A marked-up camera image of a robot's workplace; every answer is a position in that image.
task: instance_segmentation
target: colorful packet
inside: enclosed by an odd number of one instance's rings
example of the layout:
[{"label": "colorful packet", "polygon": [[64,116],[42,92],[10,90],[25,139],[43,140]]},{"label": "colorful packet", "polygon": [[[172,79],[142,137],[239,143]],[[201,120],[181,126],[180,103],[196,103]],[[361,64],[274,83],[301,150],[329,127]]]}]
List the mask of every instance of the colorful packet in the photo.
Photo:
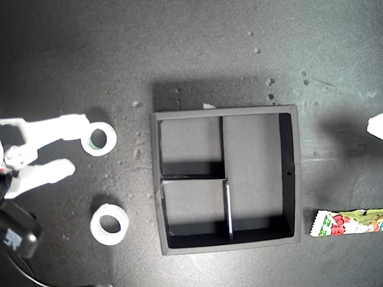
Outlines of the colorful packet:
[{"label": "colorful packet", "polygon": [[383,231],[383,209],[331,212],[319,210],[310,232],[321,237]]}]

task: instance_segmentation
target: dark gray table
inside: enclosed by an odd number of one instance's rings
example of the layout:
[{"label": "dark gray table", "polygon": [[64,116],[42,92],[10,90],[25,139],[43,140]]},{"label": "dark gray table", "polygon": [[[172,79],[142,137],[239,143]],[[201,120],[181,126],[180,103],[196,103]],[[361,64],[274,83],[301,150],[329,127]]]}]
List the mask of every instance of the dark gray table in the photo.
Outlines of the dark gray table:
[{"label": "dark gray table", "polygon": [[[383,142],[366,132],[369,117],[383,112],[382,0],[2,1],[0,43],[1,117],[86,113],[119,138],[102,158],[79,141],[41,150],[40,163],[66,157],[77,171],[17,199],[46,231],[32,260],[39,278],[61,286],[383,284],[381,233],[308,235],[318,209],[383,207]],[[133,108],[135,100],[142,105]],[[149,114],[204,102],[298,106],[300,243],[161,255]],[[89,230],[104,201],[121,204],[131,220],[114,247]],[[8,286],[31,286],[20,280]]]}]

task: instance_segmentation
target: white ring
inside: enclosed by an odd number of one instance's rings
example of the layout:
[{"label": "white ring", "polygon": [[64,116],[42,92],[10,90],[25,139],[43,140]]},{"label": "white ring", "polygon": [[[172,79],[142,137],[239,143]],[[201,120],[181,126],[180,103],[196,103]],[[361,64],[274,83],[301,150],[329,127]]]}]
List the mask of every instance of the white ring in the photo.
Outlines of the white ring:
[{"label": "white ring", "polygon": [[[100,219],[104,215],[114,217],[120,224],[120,231],[117,233],[109,233],[102,226]],[[114,204],[105,203],[99,207],[99,209],[93,214],[90,221],[90,232],[93,237],[101,244],[104,245],[116,245],[120,243],[127,232],[129,226],[129,218],[125,210],[120,206]]]},{"label": "white ring", "polygon": [[[92,142],[92,134],[95,130],[102,130],[107,136],[107,142],[103,148],[98,148]],[[83,149],[90,155],[94,157],[100,157],[102,155],[111,152],[114,149],[117,143],[117,134],[115,133],[114,128],[107,123],[91,123],[86,130],[86,134],[81,138],[81,145]]]}]

